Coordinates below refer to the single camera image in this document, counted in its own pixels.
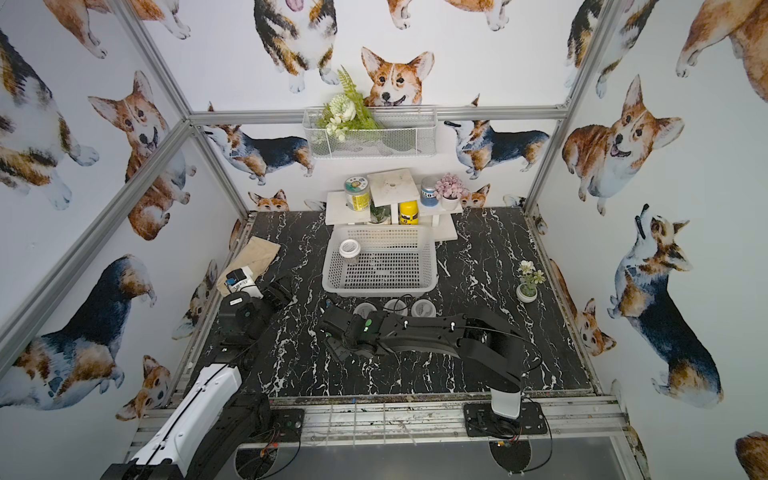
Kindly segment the white plastic perforated basket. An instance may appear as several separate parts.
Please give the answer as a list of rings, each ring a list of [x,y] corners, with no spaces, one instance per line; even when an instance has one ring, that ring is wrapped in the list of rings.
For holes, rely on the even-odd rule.
[[[359,260],[347,264],[339,245],[355,239]],[[349,225],[334,228],[322,272],[322,286],[343,297],[421,296],[438,282],[433,234],[423,226]]]

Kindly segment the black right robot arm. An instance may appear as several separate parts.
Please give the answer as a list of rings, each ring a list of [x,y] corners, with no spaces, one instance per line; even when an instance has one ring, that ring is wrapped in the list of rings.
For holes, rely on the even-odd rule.
[[[457,358],[467,373],[478,376],[490,389],[494,414],[516,420],[522,413],[525,350],[535,345],[488,308],[413,317],[386,310],[362,316],[330,305],[320,316],[317,330],[339,363],[351,355],[372,359],[402,352]]]

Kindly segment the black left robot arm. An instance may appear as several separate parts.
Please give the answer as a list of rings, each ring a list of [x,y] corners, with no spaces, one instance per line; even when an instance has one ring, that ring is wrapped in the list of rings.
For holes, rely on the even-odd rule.
[[[220,342],[212,362],[170,418],[130,460],[112,464],[104,479],[208,479],[249,434],[270,426],[263,394],[241,391],[243,371],[276,314],[293,299],[294,281],[280,277],[264,289],[244,286],[221,300]]]

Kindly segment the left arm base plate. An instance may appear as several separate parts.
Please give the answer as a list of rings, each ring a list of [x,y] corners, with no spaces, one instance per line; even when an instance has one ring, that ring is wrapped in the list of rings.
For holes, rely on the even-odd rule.
[[[253,413],[246,417],[239,444],[298,443],[305,414],[304,409],[298,408],[277,409],[268,414]]]

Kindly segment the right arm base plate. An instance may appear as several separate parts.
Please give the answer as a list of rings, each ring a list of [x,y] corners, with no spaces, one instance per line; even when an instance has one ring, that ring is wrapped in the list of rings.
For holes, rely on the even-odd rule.
[[[468,403],[463,406],[464,427],[470,438],[494,437],[514,439],[526,435],[547,435],[549,426],[541,405],[523,402],[517,419],[497,415],[489,403]]]

